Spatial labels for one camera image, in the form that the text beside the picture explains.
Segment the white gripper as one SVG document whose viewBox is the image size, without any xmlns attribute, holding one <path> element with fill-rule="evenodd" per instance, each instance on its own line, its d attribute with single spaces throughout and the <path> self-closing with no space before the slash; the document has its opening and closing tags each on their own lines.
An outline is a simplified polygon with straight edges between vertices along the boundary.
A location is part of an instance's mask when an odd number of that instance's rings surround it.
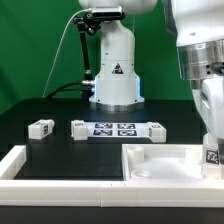
<svg viewBox="0 0 224 224">
<path fill-rule="evenodd" d="M 205 79 L 193 90 L 193 99 L 207 130 L 216 139 L 224 139 L 224 78 Z"/>
</svg>

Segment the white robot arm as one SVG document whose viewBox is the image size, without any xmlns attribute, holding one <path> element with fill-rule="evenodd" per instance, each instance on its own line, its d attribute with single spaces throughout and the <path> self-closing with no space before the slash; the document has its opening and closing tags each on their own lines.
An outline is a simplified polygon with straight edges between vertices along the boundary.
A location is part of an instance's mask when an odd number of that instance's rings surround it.
<svg viewBox="0 0 224 224">
<path fill-rule="evenodd" d="M 112 108 L 130 106 L 139 96 L 134 72 L 135 38 L 120 17 L 152 11 L 158 0 L 78 0 L 89 13 L 88 29 L 101 26 L 101 70 L 90 99 Z M 164 0 L 166 22 L 177 34 L 180 74 L 191 82 L 196 108 L 208 133 L 224 139 L 224 0 Z"/>
</svg>

